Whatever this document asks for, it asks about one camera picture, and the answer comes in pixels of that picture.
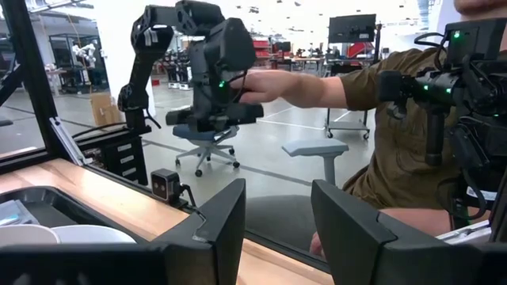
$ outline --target person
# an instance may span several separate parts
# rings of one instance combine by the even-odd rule
[[[507,0],[455,0],[454,4],[462,21],[507,17]],[[501,50],[506,49],[507,36],[504,35]],[[343,190],[412,227],[437,236],[451,230],[448,213],[442,210],[436,198],[437,191],[449,192],[456,187],[441,184],[459,176],[451,147],[444,142],[441,166],[427,165],[425,110],[409,100],[406,118],[395,120],[387,114],[387,104],[376,98],[376,75],[381,70],[400,70],[402,74],[414,76],[425,67],[434,67],[435,54],[435,48],[395,52],[369,68],[333,78],[281,70],[252,70],[244,85],[249,92],[241,101],[254,104],[283,98],[300,108],[347,108],[354,111],[376,108],[372,159],[343,185]],[[231,84],[233,88],[241,88],[242,81]],[[455,122],[456,116],[451,111],[445,125]],[[477,210],[469,208],[469,214]],[[300,249],[307,250],[310,246],[312,253],[322,254],[309,197],[249,199],[246,226],[268,238]]]

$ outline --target wooden tabletop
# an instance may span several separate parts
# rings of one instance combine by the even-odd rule
[[[0,176],[0,193],[37,185],[56,187],[149,241],[188,216],[62,159]],[[333,280],[324,272],[245,239],[237,284],[331,285]]]

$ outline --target sleeve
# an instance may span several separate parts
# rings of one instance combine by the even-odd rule
[[[422,51],[411,49],[404,52],[394,52],[387,59],[363,70],[353,71],[340,77],[345,91],[345,99],[349,110],[365,111],[379,106],[377,100],[377,74],[382,70],[400,70],[406,73],[406,68]]]

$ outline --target rolling cart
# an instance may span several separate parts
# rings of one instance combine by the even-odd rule
[[[355,70],[375,64],[379,61],[380,48],[380,30],[382,25],[375,25],[376,15],[360,15],[330,18],[330,35],[329,43],[363,43],[373,42],[375,35],[375,54],[373,59],[330,59],[327,61],[328,70],[325,77],[337,76],[339,74],[347,74]],[[369,139],[370,129],[367,126],[368,111],[364,111],[363,119],[359,122],[340,122],[330,119],[331,110],[327,109],[326,121],[324,128],[328,138],[333,138],[332,130],[343,131],[365,131],[363,139]]]

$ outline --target brown t-shirt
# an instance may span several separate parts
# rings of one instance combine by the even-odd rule
[[[447,141],[444,141],[442,165],[434,167],[425,163],[427,129],[423,108],[410,99],[406,118],[396,120],[386,112],[388,103],[377,100],[376,75],[381,70],[399,70],[414,76],[425,67],[434,67],[435,54],[435,48],[395,52],[376,65],[341,77],[349,109],[376,108],[375,151],[370,164],[343,186],[345,191],[374,207],[441,208],[436,198],[437,185],[459,175]],[[455,121],[452,109],[445,124],[449,126]],[[443,185],[440,190],[446,190],[445,187],[455,186]]]

